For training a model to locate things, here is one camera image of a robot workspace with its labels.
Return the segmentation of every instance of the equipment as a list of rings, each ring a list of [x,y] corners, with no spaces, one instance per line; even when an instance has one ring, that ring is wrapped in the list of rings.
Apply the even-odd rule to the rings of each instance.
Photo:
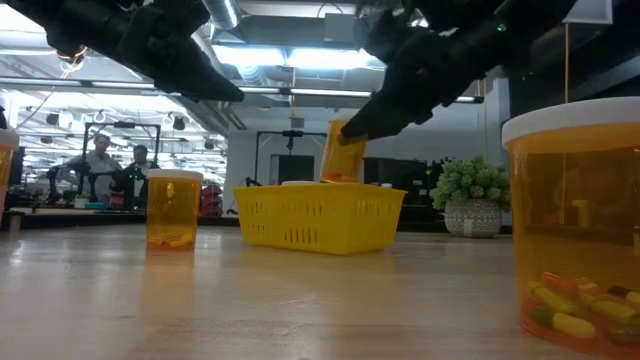
[[[152,79],[158,89],[194,99],[242,101],[191,38],[210,14],[200,0],[5,0],[76,58],[87,46]]]
[[[371,26],[364,48],[387,64],[387,72],[380,91],[342,134],[371,140],[397,135],[412,122],[424,123],[434,107],[452,104],[492,68],[525,57],[576,1],[403,1],[402,13],[388,10]],[[415,10],[428,28],[408,26]]]

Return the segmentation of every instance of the robotic arm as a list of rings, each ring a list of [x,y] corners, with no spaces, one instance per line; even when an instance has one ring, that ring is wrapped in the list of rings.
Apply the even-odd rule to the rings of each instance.
[[[387,64],[380,91],[342,129],[370,140],[422,124],[492,68],[527,54],[577,0],[406,0],[373,26],[365,50]],[[414,10],[429,28],[409,27]],[[450,35],[443,32],[454,31]]]
[[[47,32],[49,45],[75,57],[89,47],[154,79],[165,92],[242,101],[193,39],[210,14],[200,0],[5,0]]]

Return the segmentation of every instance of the green plant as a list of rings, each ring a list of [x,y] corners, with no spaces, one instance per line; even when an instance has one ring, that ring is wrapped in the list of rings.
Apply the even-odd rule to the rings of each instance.
[[[509,175],[503,166],[493,166],[478,155],[473,160],[446,163],[442,169],[444,173],[429,194],[435,209],[444,210],[449,200],[487,199],[496,201],[500,208],[509,211]]]

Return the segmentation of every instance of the table surface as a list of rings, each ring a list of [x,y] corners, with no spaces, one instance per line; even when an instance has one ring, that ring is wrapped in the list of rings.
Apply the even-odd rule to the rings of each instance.
[[[145,256],[141,225],[0,237],[0,358],[583,359],[518,326],[510,237],[400,233],[336,257],[200,228]]]

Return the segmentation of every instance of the yellow plastic basket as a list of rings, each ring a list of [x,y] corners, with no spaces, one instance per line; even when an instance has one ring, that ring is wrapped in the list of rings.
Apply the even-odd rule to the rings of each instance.
[[[361,184],[233,190],[245,242],[346,255],[388,248],[406,192]]]

